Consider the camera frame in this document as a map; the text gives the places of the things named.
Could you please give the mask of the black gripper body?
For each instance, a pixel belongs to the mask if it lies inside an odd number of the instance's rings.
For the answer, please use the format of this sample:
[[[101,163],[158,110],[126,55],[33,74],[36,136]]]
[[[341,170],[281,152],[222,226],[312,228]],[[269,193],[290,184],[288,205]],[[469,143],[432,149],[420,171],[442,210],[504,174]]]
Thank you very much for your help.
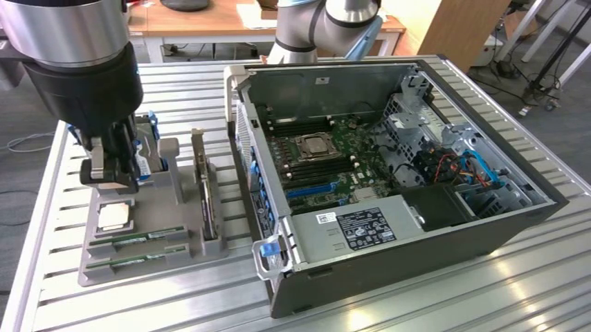
[[[101,136],[128,119],[142,101],[133,46],[108,62],[84,68],[24,64],[45,107],[86,136]]]

